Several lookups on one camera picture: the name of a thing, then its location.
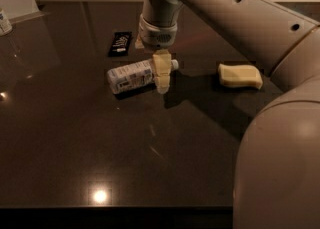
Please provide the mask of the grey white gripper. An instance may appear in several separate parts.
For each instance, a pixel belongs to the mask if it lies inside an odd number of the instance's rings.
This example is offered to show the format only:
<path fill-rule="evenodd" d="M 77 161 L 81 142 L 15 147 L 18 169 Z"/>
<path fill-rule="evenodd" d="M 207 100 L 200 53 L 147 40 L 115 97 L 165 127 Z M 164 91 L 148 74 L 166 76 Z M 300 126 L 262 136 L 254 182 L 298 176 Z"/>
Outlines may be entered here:
<path fill-rule="evenodd" d="M 160 27 L 147 22 L 143 15 L 140 15 L 138 24 L 138 35 L 135 41 L 135 48 L 144 48 L 155 51 L 152 57 L 154 65 L 155 85 L 160 94 L 165 94 L 170 87 L 171 54 L 168 49 L 176 39 L 178 27 Z"/>

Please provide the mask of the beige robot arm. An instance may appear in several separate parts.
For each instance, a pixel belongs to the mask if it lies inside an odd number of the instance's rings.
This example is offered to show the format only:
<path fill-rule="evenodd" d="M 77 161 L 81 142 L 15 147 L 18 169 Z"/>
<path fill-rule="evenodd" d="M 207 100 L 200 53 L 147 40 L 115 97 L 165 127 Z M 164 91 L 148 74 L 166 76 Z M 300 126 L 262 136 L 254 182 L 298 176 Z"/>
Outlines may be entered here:
<path fill-rule="evenodd" d="M 235 167 L 233 229 L 320 229 L 319 24 L 268 0 L 145 0 L 139 36 L 161 49 L 186 5 L 282 95 L 248 126 Z"/>

